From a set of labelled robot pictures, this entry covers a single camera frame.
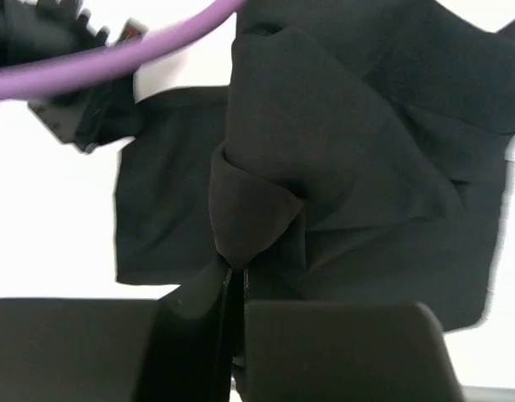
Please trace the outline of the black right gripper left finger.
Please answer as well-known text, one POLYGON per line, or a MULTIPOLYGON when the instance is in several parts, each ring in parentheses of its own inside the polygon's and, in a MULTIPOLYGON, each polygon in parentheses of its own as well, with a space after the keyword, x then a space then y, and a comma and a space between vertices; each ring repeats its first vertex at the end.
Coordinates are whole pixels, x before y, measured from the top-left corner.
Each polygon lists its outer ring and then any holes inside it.
POLYGON ((226 401, 230 276, 159 300, 0 299, 0 401, 226 401))

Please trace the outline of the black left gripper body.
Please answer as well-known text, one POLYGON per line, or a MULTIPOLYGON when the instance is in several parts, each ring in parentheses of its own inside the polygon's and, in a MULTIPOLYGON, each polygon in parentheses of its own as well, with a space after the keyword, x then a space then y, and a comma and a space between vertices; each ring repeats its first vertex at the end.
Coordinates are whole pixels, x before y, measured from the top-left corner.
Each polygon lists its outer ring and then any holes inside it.
POLYGON ((81 152, 133 137, 143 126, 130 65, 116 67, 107 28, 81 1, 0 1, 0 101, 28 108, 81 152))

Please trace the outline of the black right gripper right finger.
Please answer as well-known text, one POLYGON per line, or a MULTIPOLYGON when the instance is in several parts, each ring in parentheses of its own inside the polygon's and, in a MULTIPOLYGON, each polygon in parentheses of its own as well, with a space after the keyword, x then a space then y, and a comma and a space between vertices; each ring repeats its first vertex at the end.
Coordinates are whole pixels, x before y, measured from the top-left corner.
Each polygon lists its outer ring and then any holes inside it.
POLYGON ((247 272, 247 401, 463 401, 432 311, 288 296, 247 272))

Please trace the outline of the black trousers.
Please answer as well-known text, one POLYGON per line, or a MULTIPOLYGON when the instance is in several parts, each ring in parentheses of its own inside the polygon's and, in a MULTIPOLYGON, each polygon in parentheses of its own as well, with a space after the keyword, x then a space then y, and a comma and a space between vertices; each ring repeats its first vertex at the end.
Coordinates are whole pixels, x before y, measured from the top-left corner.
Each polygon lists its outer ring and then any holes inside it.
POLYGON ((477 323, 515 135, 515 19, 435 1, 250 1, 230 82, 136 102, 121 151, 116 273, 229 274, 221 341, 245 400, 247 272, 288 296, 419 303, 477 323))

